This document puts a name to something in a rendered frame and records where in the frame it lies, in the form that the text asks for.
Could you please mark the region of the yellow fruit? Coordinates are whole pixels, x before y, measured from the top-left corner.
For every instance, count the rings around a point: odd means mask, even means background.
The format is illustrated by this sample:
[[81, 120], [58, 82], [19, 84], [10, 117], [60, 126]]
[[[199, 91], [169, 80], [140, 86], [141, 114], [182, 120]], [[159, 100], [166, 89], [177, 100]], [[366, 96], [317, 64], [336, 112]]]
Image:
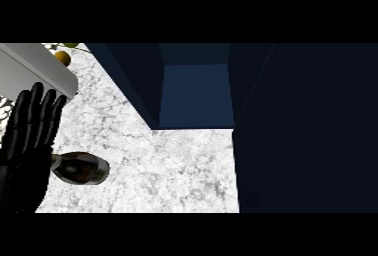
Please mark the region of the yellow fruit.
[[54, 53], [54, 57], [55, 57], [55, 59], [60, 61], [60, 63], [64, 66], [69, 66], [69, 64], [70, 64], [70, 56], [69, 56], [69, 54], [64, 51], [57, 51]]

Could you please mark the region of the dark wine bottle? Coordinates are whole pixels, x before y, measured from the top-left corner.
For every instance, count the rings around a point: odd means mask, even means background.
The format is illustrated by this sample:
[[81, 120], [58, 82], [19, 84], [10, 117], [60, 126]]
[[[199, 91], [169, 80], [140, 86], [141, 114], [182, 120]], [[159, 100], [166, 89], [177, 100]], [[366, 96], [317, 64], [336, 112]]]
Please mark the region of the dark wine bottle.
[[86, 152], [51, 155], [50, 170], [72, 185], [98, 185], [109, 175], [109, 163]]

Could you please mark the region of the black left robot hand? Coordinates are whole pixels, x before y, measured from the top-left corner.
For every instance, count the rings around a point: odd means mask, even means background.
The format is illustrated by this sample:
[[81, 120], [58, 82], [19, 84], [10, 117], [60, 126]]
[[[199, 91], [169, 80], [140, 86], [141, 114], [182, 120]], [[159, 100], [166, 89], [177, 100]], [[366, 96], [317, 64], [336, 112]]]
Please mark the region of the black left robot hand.
[[36, 82], [23, 90], [10, 113], [0, 148], [0, 214], [30, 214], [42, 202], [51, 146], [66, 96]]

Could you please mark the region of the pale grey appliance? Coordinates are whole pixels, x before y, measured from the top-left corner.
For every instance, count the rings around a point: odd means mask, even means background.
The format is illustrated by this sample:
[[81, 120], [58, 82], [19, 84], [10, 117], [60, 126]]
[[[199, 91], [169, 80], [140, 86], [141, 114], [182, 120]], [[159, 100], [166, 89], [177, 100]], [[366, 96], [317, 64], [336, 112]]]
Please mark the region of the pale grey appliance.
[[78, 79], [39, 43], [0, 43], [0, 95], [14, 101], [21, 90], [41, 82], [44, 90], [72, 99]]

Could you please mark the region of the dark blue open cabinet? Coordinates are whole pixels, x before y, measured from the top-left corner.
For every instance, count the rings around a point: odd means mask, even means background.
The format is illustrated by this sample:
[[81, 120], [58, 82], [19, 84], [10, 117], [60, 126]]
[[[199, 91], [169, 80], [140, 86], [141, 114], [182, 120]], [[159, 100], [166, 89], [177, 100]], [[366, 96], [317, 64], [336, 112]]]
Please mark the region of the dark blue open cabinet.
[[86, 48], [150, 129], [234, 127], [270, 43], [89, 43]]

